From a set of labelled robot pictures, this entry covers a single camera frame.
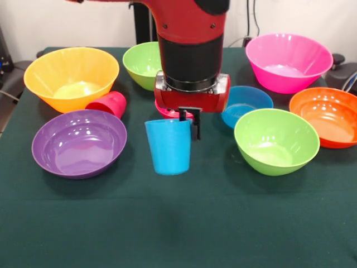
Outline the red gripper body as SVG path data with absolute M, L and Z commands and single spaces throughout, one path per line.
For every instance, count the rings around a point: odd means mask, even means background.
M 177 110 L 180 107 L 200 108 L 203 112 L 222 112 L 228 102 L 230 76 L 219 74 L 214 84 L 200 92 L 178 90 L 168 83 L 163 71 L 155 78 L 154 95 L 161 108 Z

